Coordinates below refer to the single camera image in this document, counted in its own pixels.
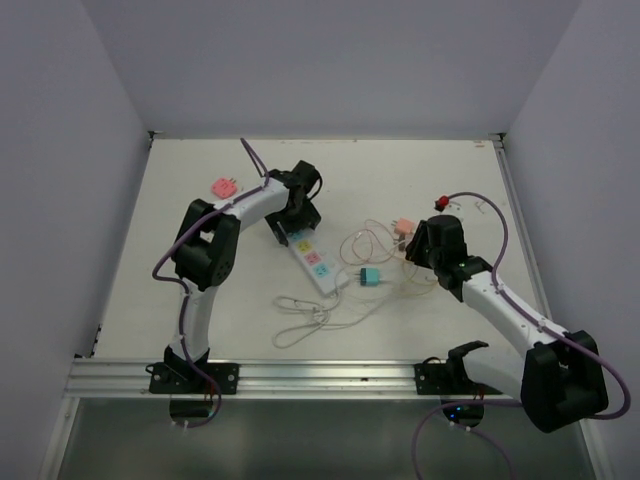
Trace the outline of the pink cube plug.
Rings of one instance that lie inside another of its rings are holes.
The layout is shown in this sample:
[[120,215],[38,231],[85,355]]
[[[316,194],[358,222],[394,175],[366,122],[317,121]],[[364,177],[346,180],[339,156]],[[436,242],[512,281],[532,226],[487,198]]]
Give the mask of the pink cube plug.
[[396,247],[396,249],[397,249],[398,251],[400,251],[400,252],[404,252],[404,251],[406,250],[406,247],[407,247],[407,240],[406,240],[406,239],[404,239],[404,240],[398,240],[398,241],[395,243],[395,247]]
[[416,224],[406,218],[399,218],[397,220],[393,220],[391,222],[391,226],[393,227],[393,232],[398,237],[407,237],[412,236],[414,234]]

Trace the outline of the white power strip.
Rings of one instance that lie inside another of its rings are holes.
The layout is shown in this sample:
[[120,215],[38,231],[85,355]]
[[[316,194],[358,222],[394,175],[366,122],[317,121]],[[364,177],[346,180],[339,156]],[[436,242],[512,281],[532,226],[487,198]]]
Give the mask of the white power strip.
[[350,279],[342,264],[312,229],[285,235],[287,248],[323,297],[346,287]]

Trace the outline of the teal cube plug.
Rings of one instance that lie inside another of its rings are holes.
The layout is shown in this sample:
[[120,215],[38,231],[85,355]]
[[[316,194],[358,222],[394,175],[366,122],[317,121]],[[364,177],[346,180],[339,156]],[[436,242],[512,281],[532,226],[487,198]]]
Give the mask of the teal cube plug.
[[378,287],[382,283],[380,270],[375,267],[361,267],[351,276],[361,287]]

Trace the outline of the pink plug adapter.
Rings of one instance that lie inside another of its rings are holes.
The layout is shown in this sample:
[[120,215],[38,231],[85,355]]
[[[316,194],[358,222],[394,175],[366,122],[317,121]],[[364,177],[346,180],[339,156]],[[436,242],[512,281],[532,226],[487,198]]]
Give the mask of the pink plug adapter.
[[210,191],[218,199],[229,199],[238,193],[238,185],[233,178],[220,177],[212,183]]

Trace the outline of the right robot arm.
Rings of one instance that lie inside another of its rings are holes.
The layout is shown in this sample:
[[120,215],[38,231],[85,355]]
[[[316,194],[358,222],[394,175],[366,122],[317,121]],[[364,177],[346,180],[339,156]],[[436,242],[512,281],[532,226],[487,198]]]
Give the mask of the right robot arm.
[[510,356],[482,340],[467,342],[452,348],[440,365],[416,364],[417,382],[429,382],[440,395],[490,387],[519,401],[544,433],[608,407],[595,340],[584,331],[567,331],[514,295],[488,262],[468,253],[458,218],[420,221],[405,258],[431,270],[440,287],[488,320],[516,351]]

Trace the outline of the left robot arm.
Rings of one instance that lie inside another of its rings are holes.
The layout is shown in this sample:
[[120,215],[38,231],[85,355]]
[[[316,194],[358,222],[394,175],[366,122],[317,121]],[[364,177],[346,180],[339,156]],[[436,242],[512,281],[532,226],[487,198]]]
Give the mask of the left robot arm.
[[165,349],[164,362],[185,392],[201,390],[208,379],[203,364],[209,354],[209,325],[219,287],[229,277],[239,236],[264,220],[279,244],[315,229],[321,215],[311,190],[323,183],[319,171],[299,161],[288,170],[271,170],[257,187],[217,203],[191,202],[174,244],[152,270],[161,282],[176,283],[183,292],[176,335]]

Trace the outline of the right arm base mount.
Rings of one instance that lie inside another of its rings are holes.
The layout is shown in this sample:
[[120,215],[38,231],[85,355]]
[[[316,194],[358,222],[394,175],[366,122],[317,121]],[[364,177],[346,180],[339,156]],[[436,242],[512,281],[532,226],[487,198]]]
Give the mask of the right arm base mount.
[[461,359],[429,357],[413,365],[418,395],[475,395],[481,390],[469,379]]

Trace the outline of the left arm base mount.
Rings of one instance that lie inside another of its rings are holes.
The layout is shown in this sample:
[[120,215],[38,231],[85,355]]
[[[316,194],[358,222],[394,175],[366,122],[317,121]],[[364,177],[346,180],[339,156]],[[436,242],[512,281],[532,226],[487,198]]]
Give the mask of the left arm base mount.
[[[197,367],[216,382],[216,393],[234,395],[237,392],[239,364],[214,362],[197,364]],[[213,392],[210,381],[189,366],[175,370],[163,362],[156,362],[147,365],[145,372],[151,377],[149,392],[152,394],[188,395]]]

